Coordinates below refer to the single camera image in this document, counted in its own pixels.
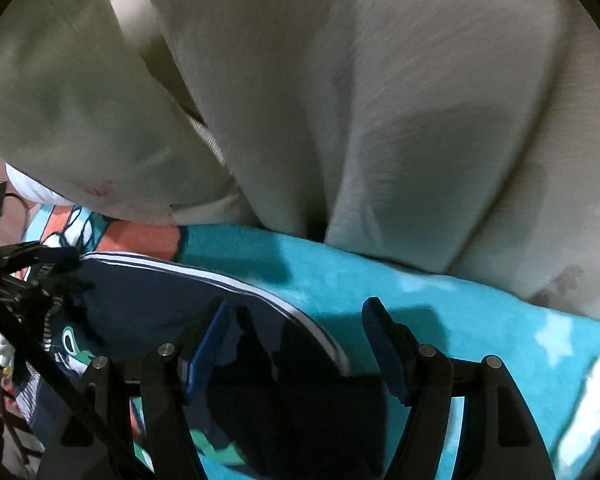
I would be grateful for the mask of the navy striped frog pants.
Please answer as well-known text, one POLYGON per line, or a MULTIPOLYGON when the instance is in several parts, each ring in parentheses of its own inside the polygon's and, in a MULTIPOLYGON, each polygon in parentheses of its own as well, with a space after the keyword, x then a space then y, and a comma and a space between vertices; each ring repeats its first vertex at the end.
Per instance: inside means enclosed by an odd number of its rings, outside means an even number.
POLYGON ((190 440, 212 479, 373 479, 385 454, 377 376, 309 315, 222 274, 91 254, 50 272, 56 304, 27 319, 76 379, 98 356, 140 370, 172 344, 190 440))

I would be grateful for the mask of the turquoise cartoon fleece blanket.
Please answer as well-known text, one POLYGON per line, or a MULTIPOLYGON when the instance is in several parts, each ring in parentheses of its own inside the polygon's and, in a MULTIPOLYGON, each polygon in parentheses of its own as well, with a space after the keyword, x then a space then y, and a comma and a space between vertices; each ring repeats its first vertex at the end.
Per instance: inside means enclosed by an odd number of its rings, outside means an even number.
POLYGON ((452 356, 500 356, 558 478, 581 479, 600 458, 600 321, 246 226, 144 226, 78 206, 45 206, 26 237, 125 266, 183 271, 289 304, 335 338, 357 373, 376 370, 360 320, 362 302, 376 296, 396 321, 452 356))

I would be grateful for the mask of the cream floral print pillow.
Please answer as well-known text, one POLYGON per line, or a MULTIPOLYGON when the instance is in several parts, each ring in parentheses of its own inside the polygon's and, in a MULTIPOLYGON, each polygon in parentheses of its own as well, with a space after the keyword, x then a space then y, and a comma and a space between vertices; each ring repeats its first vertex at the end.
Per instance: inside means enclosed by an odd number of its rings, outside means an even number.
POLYGON ((256 222, 208 138, 124 39, 109 0, 6 6, 0 156, 69 202, 108 217, 256 222))

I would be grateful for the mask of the beige curtain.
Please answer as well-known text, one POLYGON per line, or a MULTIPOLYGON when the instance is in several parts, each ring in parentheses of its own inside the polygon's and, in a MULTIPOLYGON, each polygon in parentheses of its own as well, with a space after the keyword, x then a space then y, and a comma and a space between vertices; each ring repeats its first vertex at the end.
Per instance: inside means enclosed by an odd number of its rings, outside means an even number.
POLYGON ((109 0, 267 228, 600 318, 579 0, 109 0))

